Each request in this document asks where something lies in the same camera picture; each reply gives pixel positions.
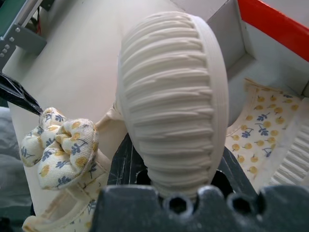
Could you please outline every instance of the floral fabric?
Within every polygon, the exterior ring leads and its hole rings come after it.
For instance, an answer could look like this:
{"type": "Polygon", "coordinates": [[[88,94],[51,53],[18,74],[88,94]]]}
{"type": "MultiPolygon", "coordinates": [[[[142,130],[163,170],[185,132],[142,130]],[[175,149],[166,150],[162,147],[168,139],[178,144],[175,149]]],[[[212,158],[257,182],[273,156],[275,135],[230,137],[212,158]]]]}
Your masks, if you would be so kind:
{"type": "Polygon", "coordinates": [[[63,189],[42,216],[26,219],[23,230],[88,231],[99,191],[107,184],[111,164],[110,160],[98,151],[96,125],[88,119],[67,120],[57,109],[48,108],[40,116],[39,126],[22,141],[20,153],[26,166],[39,164],[38,179],[43,189],[63,189]],[[78,187],[76,192],[66,194],[67,189],[72,191],[74,186],[78,187]],[[67,205],[67,198],[62,199],[65,195],[85,202],[81,205],[84,210],[75,211],[74,204],[67,205]],[[57,213],[51,212],[68,209],[70,212],[64,216],[67,217],[64,222],[59,223],[60,218],[54,221],[49,219],[57,217],[53,215],[57,213]]]}
{"type": "Polygon", "coordinates": [[[298,97],[246,83],[247,105],[228,128],[225,146],[253,184],[298,109],[298,97]]]}
{"type": "Polygon", "coordinates": [[[66,120],[55,108],[46,109],[40,125],[22,141],[26,166],[39,162],[43,189],[61,189],[76,183],[88,172],[98,150],[98,132],[88,119],[66,120]]]}

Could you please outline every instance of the ribbed dome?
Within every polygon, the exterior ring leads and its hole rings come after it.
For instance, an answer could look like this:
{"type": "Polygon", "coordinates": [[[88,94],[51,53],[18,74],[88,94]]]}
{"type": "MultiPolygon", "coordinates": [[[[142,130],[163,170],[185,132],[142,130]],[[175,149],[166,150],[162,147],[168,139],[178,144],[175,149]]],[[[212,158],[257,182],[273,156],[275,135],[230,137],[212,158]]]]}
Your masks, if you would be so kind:
{"type": "Polygon", "coordinates": [[[219,165],[228,119],[225,65],[208,25],[180,12],[144,19],[122,42],[117,97],[160,194],[195,197],[219,165]]]}

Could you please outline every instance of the yellow flower pattern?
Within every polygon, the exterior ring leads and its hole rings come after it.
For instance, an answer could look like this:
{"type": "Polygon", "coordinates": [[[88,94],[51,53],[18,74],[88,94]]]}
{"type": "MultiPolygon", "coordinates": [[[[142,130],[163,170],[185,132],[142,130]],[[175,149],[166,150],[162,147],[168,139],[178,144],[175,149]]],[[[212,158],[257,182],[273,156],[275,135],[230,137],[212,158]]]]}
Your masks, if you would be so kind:
{"type": "Polygon", "coordinates": [[[94,152],[97,152],[97,151],[98,151],[98,143],[93,143],[93,144],[92,144],[92,150],[93,150],[94,152]]]}
{"type": "Polygon", "coordinates": [[[81,125],[81,122],[74,122],[72,125],[72,129],[78,128],[81,125]]]}
{"type": "Polygon", "coordinates": [[[246,176],[253,183],[265,160],[276,149],[276,142],[298,109],[300,99],[269,88],[250,86],[256,93],[243,122],[226,137],[225,146],[233,153],[246,176]]]}
{"type": "Polygon", "coordinates": [[[251,121],[253,119],[253,116],[252,115],[248,115],[247,117],[246,117],[246,120],[247,121],[251,121]]]}
{"type": "Polygon", "coordinates": [[[48,172],[49,172],[49,165],[45,165],[40,172],[41,177],[46,177],[48,172]]]}
{"type": "Polygon", "coordinates": [[[66,153],[64,151],[57,151],[55,156],[64,156],[66,153]]]}
{"type": "Polygon", "coordinates": [[[75,141],[81,137],[80,133],[74,133],[74,135],[70,138],[71,141],[75,141]]]}
{"type": "Polygon", "coordinates": [[[75,164],[79,168],[83,168],[88,162],[88,159],[86,157],[79,157],[76,159],[75,164]]]}
{"type": "Polygon", "coordinates": [[[85,227],[86,227],[87,229],[90,229],[90,227],[91,227],[91,221],[86,222],[86,223],[85,223],[85,227]]]}

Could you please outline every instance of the blue leaf pattern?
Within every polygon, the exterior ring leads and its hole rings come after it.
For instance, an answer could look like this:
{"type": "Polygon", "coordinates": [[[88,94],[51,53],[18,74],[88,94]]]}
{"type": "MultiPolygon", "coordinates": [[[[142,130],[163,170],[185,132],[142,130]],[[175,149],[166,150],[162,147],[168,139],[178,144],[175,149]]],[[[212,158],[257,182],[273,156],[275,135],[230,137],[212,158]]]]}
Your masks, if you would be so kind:
{"type": "Polygon", "coordinates": [[[268,136],[268,130],[266,128],[262,128],[261,125],[259,125],[259,127],[259,133],[261,133],[261,135],[268,136]]]}
{"type": "Polygon", "coordinates": [[[31,156],[34,156],[34,155],[31,155],[31,154],[28,154],[27,149],[24,146],[21,148],[20,152],[21,152],[21,155],[23,157],[25,157],[26,159],[28,159],[31,156]]]}
{"type": "Polygon", "coordinates": [[[51,139],[49,138],[47,141],[46,141],[46,146],[49,146],[50,144],[52,144],[53,142],[55,141],[55,139],[51,139]]]}
{"type": "Polygon", "coordinates": [[[264,119],[267,119],[267,115],[269,115],[270,113],[264,115],[264,114],[261,114],[259,117],[257,117],[257,121],[264,121],[264,119]]]}
{"type": "Polygon", "coordinates": [[[66,183],[68,183],[70,181],[71,181],[71,179],[64,175],[61,179],[60,178],[58,179],[58,183],[59,184],[57,185],[57,187],[59,187],[61,185],[64,185],[64,184],[66,184],[66,183]]]}
{"type": "Polygon", "coordinates": [[[95,200],[91,200],[87,206],[88,214],[90,214],[91,210],[96,209],[97,202],[95,200]]]}
{"type": "Polygon", "coordinates": [[[89,170],[89,172],[90,172],[90,176],[91,176],[91,179],[92,179],[92,172],[94,172],[94,171],[96,171],[96,170],[97,170],[97,169],[96,169],[96,166],[97,166],[97,164],[96,164],[96,163],[92,164],[92,166],[91,166],[91,168],[90,168],[90,170],[89,170]]]}
{"type": "Polygon", "coordinates": [[[264,148],[262,150],[265,151],[265,156],[266,157],[269,157],[271,155],[271,152],[272,152],[272,148],[271,147],[264,148]]]}
{"type": "Polygon", "coordinates": [[[64,117],[61,116],[61,115],[56,115],[56,116],[55,116],[55,120],[56,120],[56,121],[59,121],[59,122],[63,122],[63,121],[64,121],[64,117]]]}
{"type": "Polygon", "coordinates": [[[64,165],[66,164],[70,164],[69,161],[58,161],[58,163],[56,164],[56,168],[62,168],[64,165]]]}
{"type": "Polygon", "coordinates": [[[52,114],[46,114],[45,116],[45,122],[52,119],[52,114]]]}
{"type": "Polygon", "coordinates": [[[245,131],[245,132],[243,132],[242,133],[242,138],[248,138],[249,136],[251,136],[251,132],[253,131],[253,129],[251,129],[251,128],[247,128],[247,129],[250,129],[250,131],[245,131]]]}
{"type": "Polygon", "coordinates": [[[49,156],[52,154],[51,152],[50,152],[50,150],[51,149],[49,149],[49,150],[47,150],[47,151],[45,151],[44,153],[43,153],[43,157],[42,157],[42,161],[44,162],[47,158],[49,158],[49,156]]]}
{"type": "Polygon", "coordinates": [[[41,127],[38,127],[38,131],[37,131],[38,135],[41,135],[43,133],[43,131],[44,130],[41,127]]]}
{"type": "Polygon", "coordinates": [[[86,141],[82,140],[82,139],[78,139],[80,141],[82,141],[83,143],[81,145],[78,144],[73,144],[73,146],[71,147],[72,151],[71,154],[75,155],[76,153],[80,153],[81,152],[81,147],[84,146],[85,144],[88,144],[86,141]]]}

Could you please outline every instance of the green panel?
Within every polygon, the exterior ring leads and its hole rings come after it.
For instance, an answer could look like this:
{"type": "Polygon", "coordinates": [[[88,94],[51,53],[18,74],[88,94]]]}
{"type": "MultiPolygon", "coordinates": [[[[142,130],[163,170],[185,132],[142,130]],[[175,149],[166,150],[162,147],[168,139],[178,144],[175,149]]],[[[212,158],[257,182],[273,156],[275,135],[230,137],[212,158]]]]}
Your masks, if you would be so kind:
{"type": "Polygon", "coordinates": [[[8,102],[2,98],[0,98],[0,106],[2,107],[9,107],[8,102]]]}
{"type": "Polygon", "coordinates": [[[26,0],[6,0],[0,8],[0,36],[4,36],[26,0]]]}

